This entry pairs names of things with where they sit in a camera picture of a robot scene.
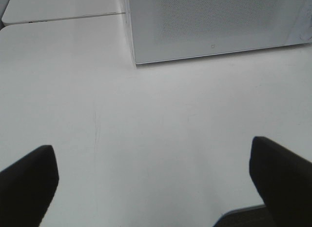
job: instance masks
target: white microwave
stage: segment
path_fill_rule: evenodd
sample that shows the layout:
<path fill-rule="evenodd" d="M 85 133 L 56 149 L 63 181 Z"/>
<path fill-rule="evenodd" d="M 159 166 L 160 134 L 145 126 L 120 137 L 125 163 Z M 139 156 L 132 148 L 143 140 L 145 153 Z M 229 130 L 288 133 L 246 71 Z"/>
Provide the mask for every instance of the white microwave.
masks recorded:
<path fill-rule="evenodd" d="M 312 42 L 312 0 L 125 0 L 137 64 Z"/>

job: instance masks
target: white table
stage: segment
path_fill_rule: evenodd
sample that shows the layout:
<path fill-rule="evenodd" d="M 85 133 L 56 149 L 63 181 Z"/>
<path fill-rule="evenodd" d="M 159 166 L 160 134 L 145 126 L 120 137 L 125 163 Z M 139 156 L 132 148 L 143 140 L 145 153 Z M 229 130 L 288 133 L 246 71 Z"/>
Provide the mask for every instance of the white table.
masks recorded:
<path fill-rule="evenodd" d="M 120 14 L 123 0 L 10 0 L 2 17 L 5 26 Z"/>
<path fill-rule="evenodd" d="M 251 141 L 312 160 L 312 46 L 135 67 L 123 15 L 0 32 L 0 170 L 54 146 L 42 226 L 209 227 L 262 203 Z"/>

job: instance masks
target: table surface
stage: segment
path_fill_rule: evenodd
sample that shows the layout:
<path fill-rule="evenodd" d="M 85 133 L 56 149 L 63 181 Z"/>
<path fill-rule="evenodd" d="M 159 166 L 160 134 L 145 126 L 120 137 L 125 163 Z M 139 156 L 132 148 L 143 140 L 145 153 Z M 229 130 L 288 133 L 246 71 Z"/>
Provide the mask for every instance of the table surface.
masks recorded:
<path fill-rule="evenodd" d="M 5 26 L 123 12 L 123 0 L 10 0 L 2 17 Z"/>
<path fill-rule="evenodd" d="M 0 170 L 52 144 L 42 226 L 209 227 L 262 203 L 252 138 L 312 160 L 312 46 L 136 67 L 124 15 L 0 32 Z"/>

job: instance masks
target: white desk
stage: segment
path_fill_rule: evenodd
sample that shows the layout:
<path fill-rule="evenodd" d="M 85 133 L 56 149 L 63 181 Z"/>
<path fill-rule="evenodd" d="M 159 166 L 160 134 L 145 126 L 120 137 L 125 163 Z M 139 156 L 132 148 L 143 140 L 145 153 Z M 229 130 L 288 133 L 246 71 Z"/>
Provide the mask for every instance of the white desk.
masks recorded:
<path fill-rule="evenodd" d="M 121 12 L 123 12 L 123 0 L 10 0 L 2 21 L 5 26 L 8 26 Z"/>
<path fill-rule="evenodd" d="M 135 67 L 123 15 L 0 32 L 0 170 L 42 144 L 42 226 L 209 227 L 261 204 L 251 141 L 312 160 L 312 46 Z"/>

